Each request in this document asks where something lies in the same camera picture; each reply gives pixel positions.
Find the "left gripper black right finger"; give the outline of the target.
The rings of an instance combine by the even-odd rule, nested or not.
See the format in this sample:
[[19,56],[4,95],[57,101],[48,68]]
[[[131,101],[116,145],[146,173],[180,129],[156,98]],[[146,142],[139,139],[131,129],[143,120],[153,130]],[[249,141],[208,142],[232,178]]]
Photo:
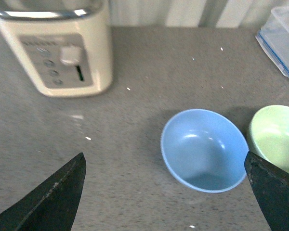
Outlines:
[[270,229],[289,231],[289,173],[251,151],[244,167]]

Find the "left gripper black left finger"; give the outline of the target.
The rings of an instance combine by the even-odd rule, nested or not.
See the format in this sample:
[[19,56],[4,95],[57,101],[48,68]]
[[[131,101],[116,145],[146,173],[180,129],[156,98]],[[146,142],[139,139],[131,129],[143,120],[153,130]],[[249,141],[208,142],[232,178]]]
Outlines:
[[69,231],[82,196],[86,159],[77,154],[17,203],[0,213],[0,231]]

